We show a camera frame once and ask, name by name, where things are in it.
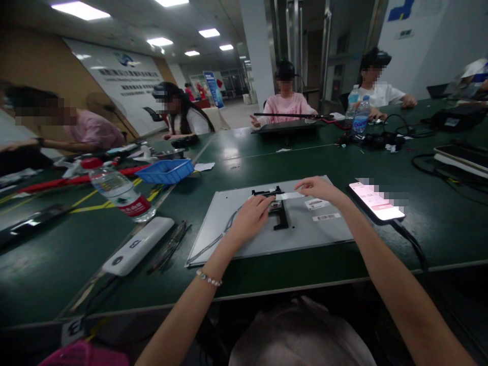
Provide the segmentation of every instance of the banner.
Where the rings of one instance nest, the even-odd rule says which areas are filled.
[[[204,71],[203,75],[207,81],[207,85],[210,89],[210,93],[212,94],[215,106],[219,109],[224,108],[224,101],[222,100],[222,94],[220,94],[219,86],[217,85],[217,80],[215,79],[214,73],[212,71]]]
[[[166,127],[164,122],[154,122],[143,109],[162,109],[151,95],[154,86],[163,81],[151,57],[66,38],[63,40],[139,135]]]

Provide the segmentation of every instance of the blue plastic basket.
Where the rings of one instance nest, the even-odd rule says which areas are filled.
[[[194,170],[190,159],[161,160],[139,170],[136,175],[146,183],[176,184]]]

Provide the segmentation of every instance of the phone screen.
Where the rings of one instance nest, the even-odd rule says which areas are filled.
[[[480,167],[488,169],[488,157],[482,154],[475,153],[473,151],[469,151],[465,148],[456,145],[447,145],[447,146],[436,147],[434,151],[444,153],[444,155],[452,155],[454,157],[467,160],[468,162],[471,162]]]
[[[357,182],[349,184],[349,187],[363,201],[366,206],[382,221],[404,218],[405,214],[391,205],[388,200],[374,191],[374,186],[365,186]]]

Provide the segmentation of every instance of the pearl bracelet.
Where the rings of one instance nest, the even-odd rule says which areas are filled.
[[[201,270],[197,271],[197,276],[200,277],[202,280],[207,281],[208,283],[214,285],[215,287],[220,287],[222,286],[222,281],[217,281],[211,279],[209,276],[207,276],[205,273],[203,273]]]

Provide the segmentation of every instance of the fan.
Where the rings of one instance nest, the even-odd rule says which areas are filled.
[[[115,114],[120,123],[126,128],[127,131],[129,131],[132,137],[134,139],[137,139],[132,130],[120,117],[119,113],[125,117],[126,111],[122,104],[120,104],[116,100],[112,100],[108,97],[108,95],[103,93],[91,93],[88,94],[88,96],[86,97],[86,106],[90,112],[96,113],[108,120],[110,120],[112,115]]]

